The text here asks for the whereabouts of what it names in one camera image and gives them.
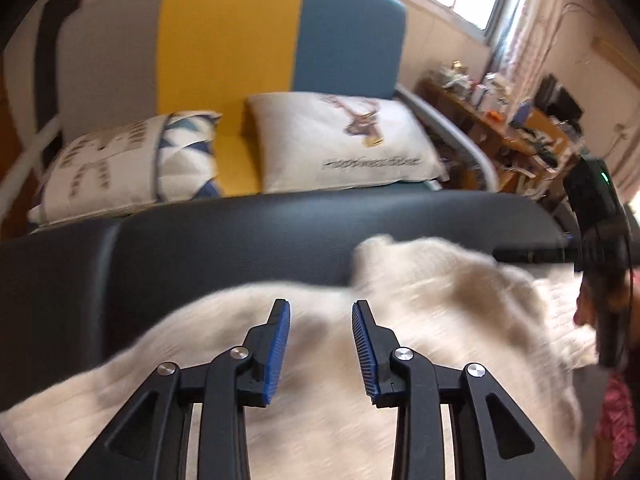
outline yellow panel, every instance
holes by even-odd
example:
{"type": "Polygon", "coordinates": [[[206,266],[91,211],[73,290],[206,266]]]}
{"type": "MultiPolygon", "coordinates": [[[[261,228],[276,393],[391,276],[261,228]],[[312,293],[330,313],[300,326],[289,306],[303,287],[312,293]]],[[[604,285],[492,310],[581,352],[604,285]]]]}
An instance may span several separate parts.
{"type": "Polygon", "coordinates": [[[225,196],[260,193],[257,138],[253,136],[220,136],[215,141],[218,180],[225,196]]]}
{"type": "MultiPolygon", "coordinates": [[[[158,113],[215,110],[222,113],[218,136],[239,136],[248,95],[290,89],[301,4],[163,0],[156,59],[158,113]]],[[[222,155],[220,178],[228,181],[222,155]]]]}

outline throw pillow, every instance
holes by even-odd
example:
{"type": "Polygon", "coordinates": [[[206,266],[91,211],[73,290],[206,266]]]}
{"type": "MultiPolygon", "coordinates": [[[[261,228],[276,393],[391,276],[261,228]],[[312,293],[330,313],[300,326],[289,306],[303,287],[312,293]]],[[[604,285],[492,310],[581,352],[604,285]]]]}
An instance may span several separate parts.
{"type": "Polygon", "coordinates": [[[445,170],[401,102],[277,92],[249,97],[266,193],[421,182],[445,170]]]}
{"type": "Polygon", "coordinates": [[[51,165],[31,222],[48,225],[219,197],[210,149],[219,120],[215,112],[180,112],[78,137],[51,165]]]}

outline white towel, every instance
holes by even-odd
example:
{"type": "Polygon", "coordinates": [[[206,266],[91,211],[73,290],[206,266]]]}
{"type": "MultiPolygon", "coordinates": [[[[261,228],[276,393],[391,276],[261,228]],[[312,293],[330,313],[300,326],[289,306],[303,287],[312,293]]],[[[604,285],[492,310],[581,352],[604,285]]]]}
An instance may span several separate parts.
{"type": "MultiPolygon", "coordinates": [[[[273,403],[246,410],[254,480],[390,478],[396,410],[377,410],[364,393],[351,334],[356,299],[368,300],[378,324],[434,363],[484,364],[577,475],[580,413],[570,362],[551,343],[536,284],[522,270],[436,239],[364,242],[350,288],[259,283],[202,298],[105,365],[0,413],[0,432],[33,480],[62,480],[159,363],[210,361],[263,323],[276,298],[289,300],[292,324],[273,403]]],[[[198,419],[195,410],[190,442],[198,419]]],[[[448,478],[451,453],[447,446],[448,478]]]]}
{"type": "Polygon", "coordinates": [[[580,292],[582,274],[574,274],[574,266],[549,266],[547,277],[536,280],[534,286],[548,305],[546,324],[551,342],[571,368],[581,368],[598,362],[596,333],[590,326],[574,325],[575,300],[580,292]]]}

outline blue panel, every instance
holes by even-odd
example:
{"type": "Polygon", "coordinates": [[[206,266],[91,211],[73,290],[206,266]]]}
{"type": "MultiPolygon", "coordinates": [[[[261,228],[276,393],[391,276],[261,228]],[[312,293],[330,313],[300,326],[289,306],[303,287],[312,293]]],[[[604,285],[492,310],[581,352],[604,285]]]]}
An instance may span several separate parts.
{"type": "Polygon", "coordinates": [[[397,0],[303,0],[293,91],[390,98],[404,22],[397,0]]]}

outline curtain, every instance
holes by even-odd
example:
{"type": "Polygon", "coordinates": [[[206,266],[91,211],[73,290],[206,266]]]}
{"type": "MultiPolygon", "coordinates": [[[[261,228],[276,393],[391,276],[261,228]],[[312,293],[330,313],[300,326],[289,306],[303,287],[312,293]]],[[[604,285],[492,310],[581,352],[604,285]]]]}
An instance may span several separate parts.
{"type": "Polygon", "coordinates": [[[562,11],[562,0],[510,0],[494,56],[492,72],[500,72],[512,83],[508,120],[520,103],[532,97],[543,75],[546,54],[562,11]]]}

